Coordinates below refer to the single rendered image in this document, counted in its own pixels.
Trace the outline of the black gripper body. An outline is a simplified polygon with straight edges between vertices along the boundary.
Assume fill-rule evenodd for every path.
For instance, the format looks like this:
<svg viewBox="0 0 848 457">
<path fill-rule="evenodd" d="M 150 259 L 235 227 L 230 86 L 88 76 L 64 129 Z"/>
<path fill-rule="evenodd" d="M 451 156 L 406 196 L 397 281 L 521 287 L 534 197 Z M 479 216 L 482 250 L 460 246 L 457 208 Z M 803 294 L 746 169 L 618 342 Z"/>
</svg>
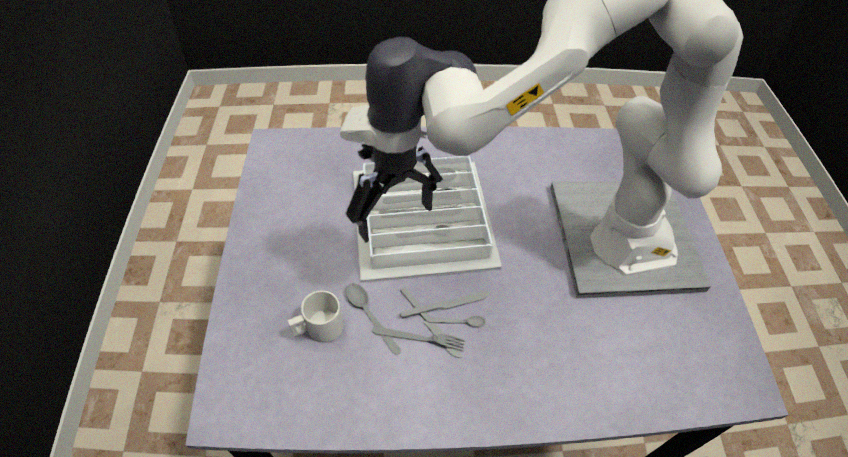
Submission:
<svg viewBox="0 0 848 457">
<path fill-rule="evenodd" d="M 397 181 L 391 188 L 405 182 L 407 178 L 402 173 L 412 171 L 417 163 L 415 161 L 416 146 L 404 153 L 385 153 L 373 147 L 373 162 L 375 167 L 373 173 L 378 173 L 376 181 L 382 185 L 385 185 L 392 175 L 397 177 Z M 409 168 L 411 169 L 409 170 Z"/>
</svg>

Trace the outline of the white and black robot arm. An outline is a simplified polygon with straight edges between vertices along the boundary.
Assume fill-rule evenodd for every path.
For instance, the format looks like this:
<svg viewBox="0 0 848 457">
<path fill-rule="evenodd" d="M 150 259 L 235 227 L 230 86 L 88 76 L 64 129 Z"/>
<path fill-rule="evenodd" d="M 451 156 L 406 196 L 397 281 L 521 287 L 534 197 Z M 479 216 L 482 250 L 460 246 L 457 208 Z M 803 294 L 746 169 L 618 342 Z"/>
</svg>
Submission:
<svg viewBox="0 0 848 457">
<path fill-rule="evenodd" d="M 436 150 L 467 157 L 646 19 L 674 52 L 661 104 L 637 96 L 620 108 L 624 176 L 590 238 L 594 252 L 623 276 L 673 268 L 678 252 L 663 218 L 671 188 L 697 199 L 717 186 L 722 172 L 715 116 L 743 39 L 722 0 L 547 0 L 535 53 L 484 91 L 463 54 L 432 51 L 409 38 L 386 40 L 368 57 L 369 106 L 351 108 L 340 138 L 363 144 L 358 157 L 372 163 L 372 147 L 404 153 L 426 135 Z M 422 116 L 427 132 L 421 131 Z"/>
</svg>

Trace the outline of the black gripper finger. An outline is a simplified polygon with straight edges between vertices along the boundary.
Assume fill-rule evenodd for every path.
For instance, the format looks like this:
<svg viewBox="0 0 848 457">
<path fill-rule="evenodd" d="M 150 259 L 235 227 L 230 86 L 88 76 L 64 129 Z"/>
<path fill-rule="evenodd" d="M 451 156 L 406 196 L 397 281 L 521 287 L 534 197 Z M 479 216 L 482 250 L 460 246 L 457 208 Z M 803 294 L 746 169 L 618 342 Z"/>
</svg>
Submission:
<svg viewBox="0 0 848 457">
<path fill-rule="evenodd" d="M 358 226 L 358 234 L 365 243 L 369 242 L 367 217 L 382 195 L 385 195 L 397 181 L 397 177 L 392 175 L 382 187 L 376 181 L 377 174 L 376 172 L 367 176 L 364 174 L 358 176 L 358 185 L 345 213 L 349 221 Z"/>
<path fill-rule="evenodd" d="M 432 165 L 430 161 L 430 155 L 424 150 L 423 147 L 419 147 L 416 153 L 416 161 L 422 163 L 430 175 L 427 177 L 426 175 L 416 171 L 413 169 L 412 171 L 407 171 L 402 173 L 402 175 L 411 180 L 415 180 L 416 182 L 422 184 L 421 188 L 421 204 L 423 207 L 429 212 L 432 210 L 432 194 L 433 191 L 437 189 L 436 183 L 442 181 L 442 177 Z"/>
</svg>

